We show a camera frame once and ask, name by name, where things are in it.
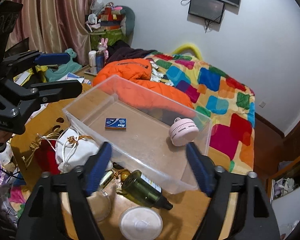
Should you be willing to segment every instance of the bottle label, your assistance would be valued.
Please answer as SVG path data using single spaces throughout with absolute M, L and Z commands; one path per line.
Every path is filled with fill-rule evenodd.
M 161 187 L 155 184 L 152 180 L 148 179 L 145 175 L 142 174 L 140 178 L 143 179 L 146 183 L 148 183 L 151 187 L 161 192 Z

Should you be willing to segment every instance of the baseboard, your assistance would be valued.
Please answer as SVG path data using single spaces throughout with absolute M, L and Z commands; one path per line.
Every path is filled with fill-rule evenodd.
M 270 127 L 272 130 L 274 130 L 277 134 L 279 134 L 281 136 L 281 138 L 284 138 L 284 133 L 277 128 L 276 126 L 274 126 L 272 123 L 270 123 L 268 120 L 264 119 L 261 115 L 255 113 L 255 117 L 263 122 L 266 126 Z

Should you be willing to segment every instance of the rabbit figurine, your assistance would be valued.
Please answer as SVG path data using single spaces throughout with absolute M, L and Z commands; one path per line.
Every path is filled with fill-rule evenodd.
M 107 48 L 108 48 L 108 44 L 107 43 L 108 43 L 108 38 L 106 38 L 106 39 L 102 38 L 101 42 L 98 45 L 98 52 L 102 51 L 105 54 L 105 61 L 109 57 L 109 52 L 107 50 Z

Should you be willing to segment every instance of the dark green glass bottle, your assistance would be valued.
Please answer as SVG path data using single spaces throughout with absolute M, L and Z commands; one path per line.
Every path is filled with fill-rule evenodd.
M 130 194 L 143 206 L 152 208 L 165 208 L 170 210 L 173 205 L 162 195 L 162 189 L 153 181 L 136 170 L 123 182 L 122 190 Z

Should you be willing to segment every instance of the power socket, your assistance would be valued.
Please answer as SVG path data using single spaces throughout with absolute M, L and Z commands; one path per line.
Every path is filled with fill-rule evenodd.
M 266 102 L 264 102 L 264 101 L 261 101 L 260 104 L 259 104 L 259 106 L 260 106 L 261 108 L 264 108 L 265 105 L 266 105 Z

